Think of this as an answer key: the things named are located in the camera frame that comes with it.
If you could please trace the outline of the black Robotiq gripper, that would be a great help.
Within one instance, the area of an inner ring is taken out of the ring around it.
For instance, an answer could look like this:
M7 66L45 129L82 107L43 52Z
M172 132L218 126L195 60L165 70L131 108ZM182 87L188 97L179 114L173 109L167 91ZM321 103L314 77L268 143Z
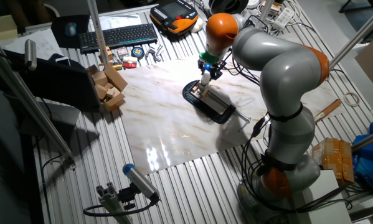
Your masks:
M214 80L217 80L223 74L220 66L221 66L220 63L211 65L208 62L201 60L201 59L198 61L198 68L201 71L201 74L203 75L206 71L208 71L211 75L214 75L213 77Z

